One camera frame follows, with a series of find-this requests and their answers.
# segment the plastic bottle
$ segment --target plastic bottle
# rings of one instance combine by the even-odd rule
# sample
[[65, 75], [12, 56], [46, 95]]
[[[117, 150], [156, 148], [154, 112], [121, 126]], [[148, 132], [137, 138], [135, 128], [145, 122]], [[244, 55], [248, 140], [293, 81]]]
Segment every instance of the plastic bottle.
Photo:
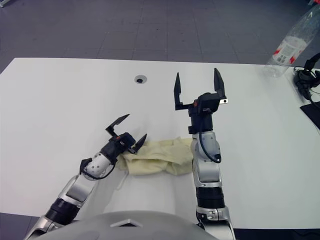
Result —
[[264, 72], [268, 76], [278, 78], [284, 74], [317, 35], [320, 29], [320, 0], [315, 2], [319, 4], [311, 8], [291, 28], [267, 62]]

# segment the white table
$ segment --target white table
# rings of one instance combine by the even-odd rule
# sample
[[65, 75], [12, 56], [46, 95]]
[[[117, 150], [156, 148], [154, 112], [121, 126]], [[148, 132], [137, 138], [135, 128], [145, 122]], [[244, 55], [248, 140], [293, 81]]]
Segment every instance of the white table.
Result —
[[[190, 137], [188, 111], [174, 109], [174, 83], [190, 103], [213, 92], [214, 68], [229, 104], [213, 115], [225, 202], [235, 228], [320, 228], [320, 134], [299, 109], [292, 73], [260, 65], [100, 59], [16, 58], [0, 75], [0, 212], [45, 213], [80, 160], [109, 139], [104, 128], [158, 141]], [[134, 77], [146, 75], [145, 84]], [[195, 221], [192, 175], [127, 176], [100, 182], [79, 218], [156, 210]]]

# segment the bottle label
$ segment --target bottle label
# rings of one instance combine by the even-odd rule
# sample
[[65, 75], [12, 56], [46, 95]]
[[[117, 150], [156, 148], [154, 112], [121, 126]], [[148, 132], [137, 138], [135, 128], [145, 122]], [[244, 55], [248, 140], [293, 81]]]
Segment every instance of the bottle label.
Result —
[[273, 60], [279, 65], [290, 66], [304, 51], [306, 46], [306, 42], [302, 39], [293, 36], [286, 37], [272, 55]]

